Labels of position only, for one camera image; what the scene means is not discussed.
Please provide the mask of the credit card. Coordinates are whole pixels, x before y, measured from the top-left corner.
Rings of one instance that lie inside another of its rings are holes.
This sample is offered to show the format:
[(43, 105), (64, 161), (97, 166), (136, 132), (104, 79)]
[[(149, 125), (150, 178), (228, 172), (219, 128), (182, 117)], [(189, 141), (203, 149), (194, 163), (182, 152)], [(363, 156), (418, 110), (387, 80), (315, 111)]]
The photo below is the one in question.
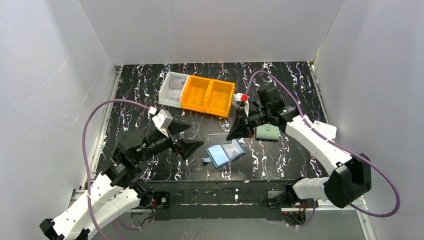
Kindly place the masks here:
[(175, 99), (176, 101), (179, 101), (180, 98), (181, 98), (181, 92), (180, 91), (171, 91), (171, 90), (169, 90), (167, 92), (167, 95), (166, 96), (167, 96), (167, 98)]
[(185, 82), (185, 78), (172, 78), (169, 80), (169, 89), (182, 90), (184, 88)]
[(212, 133), (208, 135), (208, 141), (212, 145), (231, 144), (232, 140), (227, 140), (228, 133)]

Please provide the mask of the blue card holder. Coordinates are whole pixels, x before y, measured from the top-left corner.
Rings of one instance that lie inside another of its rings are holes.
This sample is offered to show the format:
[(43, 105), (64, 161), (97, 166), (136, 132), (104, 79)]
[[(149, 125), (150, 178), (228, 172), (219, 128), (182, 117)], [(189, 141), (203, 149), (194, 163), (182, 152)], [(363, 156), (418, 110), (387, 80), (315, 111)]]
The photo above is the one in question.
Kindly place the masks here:
[(213, 145), (205, 151), (207, 157), (202, 159), (203, 163), (212, 163), (216, 169), (246, 154), (245, 148), (237, 139), (233, 139), (231, 143)]

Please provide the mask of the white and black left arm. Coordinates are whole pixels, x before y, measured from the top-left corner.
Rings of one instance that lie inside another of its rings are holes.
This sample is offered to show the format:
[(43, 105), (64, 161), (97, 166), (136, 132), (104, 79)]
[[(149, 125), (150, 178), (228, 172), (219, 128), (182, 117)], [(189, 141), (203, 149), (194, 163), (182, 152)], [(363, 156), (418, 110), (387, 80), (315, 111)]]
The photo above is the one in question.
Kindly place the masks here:
[(49, 240), (90, 240), (125, 211), (149, 206), (154, 190), (138, 177), (143, 172), (141, 164), (162, 152), (186, 160), (204, 144), (181, 137), (180, 133), (190, 127), (173, 120), (169, 137), (158, 129), (148, 135), (138, 128), (121, 132), (108, 166), (67, 210), (40, 223), (43, 234)]

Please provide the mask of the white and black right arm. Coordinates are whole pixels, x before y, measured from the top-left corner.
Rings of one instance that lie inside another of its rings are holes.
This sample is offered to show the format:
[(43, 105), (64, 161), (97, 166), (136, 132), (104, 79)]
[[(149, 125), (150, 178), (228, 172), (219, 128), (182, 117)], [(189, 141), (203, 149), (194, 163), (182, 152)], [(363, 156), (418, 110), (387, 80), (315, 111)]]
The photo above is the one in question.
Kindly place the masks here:
[(329, 175), (299, 178), (287, 184), (284, 198), (288, 202), (321, 199), (344, 208), (372, 189), (370, 160), (366, 155), (354, 156), (318, 136), (309, 118), (301, 115), (294, 104), (285, 102), (276, 87), (257, 93), (259, 102), (254, 103), (255, 110), (249, 109), (246, 94), (233, 94), (235, 120), (226, 139), (259, 138), (264, 127), (270, 127), (273, 134), (284, 131), (306, 148)]

